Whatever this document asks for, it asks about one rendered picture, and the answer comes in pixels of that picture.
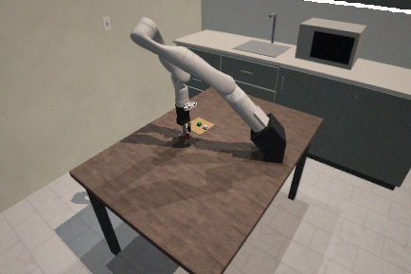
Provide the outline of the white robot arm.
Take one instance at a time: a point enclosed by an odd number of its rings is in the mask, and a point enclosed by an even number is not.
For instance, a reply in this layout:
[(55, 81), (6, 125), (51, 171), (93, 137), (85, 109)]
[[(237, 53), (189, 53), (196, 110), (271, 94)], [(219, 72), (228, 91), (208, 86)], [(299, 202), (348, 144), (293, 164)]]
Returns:
[(191, 75), (212, 86), (255, 133), (267, 127), (269, 118), (235, 84), (232, 77), (213, 68), (183, 46), (167, 46), (159, 28), (151, 19), (141, 18), (130, 37), (139, 46), (158, 55), (161, 64), (171, 73), (177, 99), (188, 97), (185, 83), (189, 82)]

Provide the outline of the tan square mat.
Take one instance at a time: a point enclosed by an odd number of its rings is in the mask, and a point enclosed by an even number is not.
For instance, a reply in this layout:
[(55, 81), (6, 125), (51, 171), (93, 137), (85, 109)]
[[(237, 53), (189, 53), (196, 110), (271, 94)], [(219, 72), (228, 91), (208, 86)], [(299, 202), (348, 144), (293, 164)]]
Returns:
[[(202, 123), (201, 126), (197, 126), (197, 123), (198, 123), (199, 121)], [(204, 125), (207, 125), (207, 129), (206, 129), (206, 130), (204, 129)], [(215, 124), (213, 124), (213, 123), (211, 123), (211, 122), (208, 122), (208, 121), (206, 121), (206, 120), (204, 120), (204, 119), (201, 119), (201, 118), (197, 118), (197, 119), (191, 121), (191, 131), (194, 132), (194, 133), (196, 133), (196, 134), (198, 134), (198, 135), (201, 135), (202, 133), (204, 133), (205, 131), (209, 130), (209, 129), (212, 128), (213, 126), (215, 126)]]

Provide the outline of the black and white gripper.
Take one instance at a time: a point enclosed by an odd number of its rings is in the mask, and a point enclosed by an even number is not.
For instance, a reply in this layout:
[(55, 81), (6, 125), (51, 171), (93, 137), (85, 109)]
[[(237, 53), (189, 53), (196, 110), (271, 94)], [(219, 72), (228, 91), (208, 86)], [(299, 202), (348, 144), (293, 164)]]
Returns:
[[(188, 131), (191, 132), (191, 122), (189, 116), (189, 110), (197, 106), (197, 102), (190, 102), (189, 98), (177, 99), (175, 97), (175, 106), (177, 114), (177, 124), (183, 126), (183, 135), (187, 135), (186, 125), (188, 124)], [(185, 107), (184, 107), (185, 106)]]

